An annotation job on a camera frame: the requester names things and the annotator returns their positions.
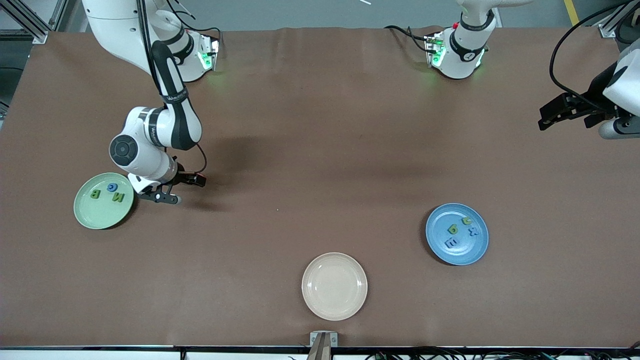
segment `beige plate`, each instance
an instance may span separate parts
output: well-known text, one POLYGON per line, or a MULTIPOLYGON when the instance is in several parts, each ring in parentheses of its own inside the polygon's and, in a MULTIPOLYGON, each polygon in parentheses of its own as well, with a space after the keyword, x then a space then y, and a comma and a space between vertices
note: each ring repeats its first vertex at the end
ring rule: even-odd
POLYGON ((352 317, 367 298, 367 276, 349 255, 329 252, 315 258, 302 275, 302 296, 325 320, 352 317))

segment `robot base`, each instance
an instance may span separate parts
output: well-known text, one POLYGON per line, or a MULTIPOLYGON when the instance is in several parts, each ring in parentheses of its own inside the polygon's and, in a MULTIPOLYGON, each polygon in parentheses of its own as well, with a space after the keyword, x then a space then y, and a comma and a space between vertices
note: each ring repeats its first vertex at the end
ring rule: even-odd
POLYGON ((425 48, 436 52, 435 54, 427 53, 427 63, 448 78, 464 79, 480 66, 485 50, 483 49, 477 56, 474 55, 475 58, 472 61, 463 61, 451 49, 449 39, 453 31, 453 28, 448 28, 431 37, 425 37, 425 48))
POLYGON ((178 65, 182 80, 190 83, 200 79, 207 71, 216 70, 216 60, 220 41, 197 31, 186 30, 194 41, 191 54, 184 59, 184 63, 178 65))

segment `green plate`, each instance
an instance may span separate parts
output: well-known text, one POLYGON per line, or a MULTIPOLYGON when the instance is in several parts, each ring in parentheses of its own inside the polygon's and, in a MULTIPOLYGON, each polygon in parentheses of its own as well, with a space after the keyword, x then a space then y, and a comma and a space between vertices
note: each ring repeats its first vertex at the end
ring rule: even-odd
POLYGON ((92 177, 82 185, 74 200, 74 214, 89 229, 106 229, 119 223, 133 205, 133 187, 129 180, 114 172, 92 177), (118 189, 109 192, 114 183, 118 189))

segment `gray floor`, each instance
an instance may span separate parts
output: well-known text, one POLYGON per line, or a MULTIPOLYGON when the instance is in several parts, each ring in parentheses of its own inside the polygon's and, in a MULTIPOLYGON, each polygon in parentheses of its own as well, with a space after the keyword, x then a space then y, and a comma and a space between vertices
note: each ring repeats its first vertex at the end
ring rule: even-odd
MULTIPOLYGON (((56 2, 57 0, 38 0, 56 2)), ((420 28, 450 26, 460 18, 455 0, 181 0, 196 19, 183 16, 195 28, 217 26, 223 31, 279 28, 382 28, 387 25, 420 28)), ((573 0, 580 18, 618 0, 573 0)), ((500 9, 505 27, 569 27, 564 0, 535 0, 518 8, 500 9)), ((83 11, 67 16, 65 31, 86 28, 83 11)), ((23 68, 31 49, 26 41, 0 41, 0 66, 23 68)), ((10 104, 20 72, 0 69, 0 100, 10 104)))

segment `blue plate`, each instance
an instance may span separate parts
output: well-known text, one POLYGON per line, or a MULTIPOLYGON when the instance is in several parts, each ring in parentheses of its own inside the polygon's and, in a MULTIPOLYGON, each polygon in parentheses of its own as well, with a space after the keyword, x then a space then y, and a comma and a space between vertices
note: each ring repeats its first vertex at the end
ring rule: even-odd
POLYGON ((453 265, 475 263, 489 246, 489 230, 480 214, 454 202, 433 210, 427 219, 426 236, 431 250, 453 265))

